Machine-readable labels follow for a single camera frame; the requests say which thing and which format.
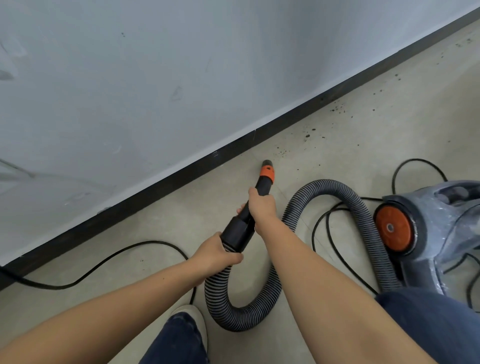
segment person's right arm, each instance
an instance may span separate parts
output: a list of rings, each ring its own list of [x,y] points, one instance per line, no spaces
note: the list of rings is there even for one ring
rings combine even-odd
[[[249,208],[316,363],[435,363],[368,293],[277,218],[273,196],[251,188]]]

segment hand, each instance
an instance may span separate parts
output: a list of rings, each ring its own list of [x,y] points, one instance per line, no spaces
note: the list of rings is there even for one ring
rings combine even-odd
[[[220,240],[220,234],[221,232],[217,231],[213,236],[205,240],[189,259],[200,269],[202,280],[243,260],[242,253],[229,253],[224,249]]]
[[[244,207],[245,204],[242,204],[241,208],[237,209],[237,214]],[[255,230],[260,235],[262,235],[262,228],[265,224],[268,224],[272,219],[278,219],[276,217],[275,198],[271,194],[260,196],[254,187],[248,189],[248,208],[255,220]]]

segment flexible hose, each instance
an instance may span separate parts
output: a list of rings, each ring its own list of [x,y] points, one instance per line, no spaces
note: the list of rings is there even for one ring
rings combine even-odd
[[[380,290],[392,291],[401,287],[370,212],[360,197],[343,183],[317,180],[306,184],[289,201],[282,221],[294,232],[305,206],[323,194],[337,197],[351,210]],[[228,267],[205,280],[205,300],[210,315],[221,327],[229,331],[246,331],[258,325],[270,313],[282,292],[282,285],[274,266],[271,265],[267,281],[257,297],[244,307],[234,307],[228,299],[230,270],[231,267]]]

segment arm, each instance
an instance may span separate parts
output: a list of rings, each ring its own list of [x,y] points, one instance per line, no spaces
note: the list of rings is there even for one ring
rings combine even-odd
[[[435,363],[383,308],[276,217],[272,196],[249,190],[256,230],[316,363]]]
[[[243,259],[227,253],[220,233],[189,260],[82,303],[40,324],[0,351],[0,363],[108,363],[181,296]]]

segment beige floor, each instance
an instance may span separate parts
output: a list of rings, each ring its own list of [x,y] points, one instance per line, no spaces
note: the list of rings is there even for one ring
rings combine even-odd
[[[426,158],[450,179],[479,180],[479,34],[480,22],[476,22],[46,264],[29,278],[52,284],[71,282],[103,257],[143,240],[166,240],[192,255],[205,238],[225,227],[247,198],[247,188],[255,183],[265,158],[276,169],[272,194],[279,215],[300,187],[320,178],[342,181],[360,195],[388,194],[395,167],[407,158]],[[397,188],[406,192],[437,182],[439,176],[428,166],[411,164],[399,174]],[[333,202],[322,197],[307,206],[297,231],[302,240],[310,241],[315,220]],[[346,260],[374,284],[370,263],[348,216],[338,213],[332,227]],[[318,253],[346,271],[329,247],[323,225],[316,238]],[[75,304],[181,260],[170,248],[146,246],[123,253],[66,291],[15,284],[0,292],[0,345]],[[267,268],[266,250],[254,237],[244,262],[234,267],[230,277],[234,304],[247,303],[255,296]],[[446,278],[453,296],[464,300],[466,284],[476,269],[468,261]],[[187,303],[189,296],[173,308]],[[473,301],[480,309],[480,286],[474,289]],[[203,286],[195,304],[207,321],[213,363],[313,362],[284,295],[264,322],[243,333],[224,331],[210,318]],[[112,362],[137,362],[167,316],[149,326]]]

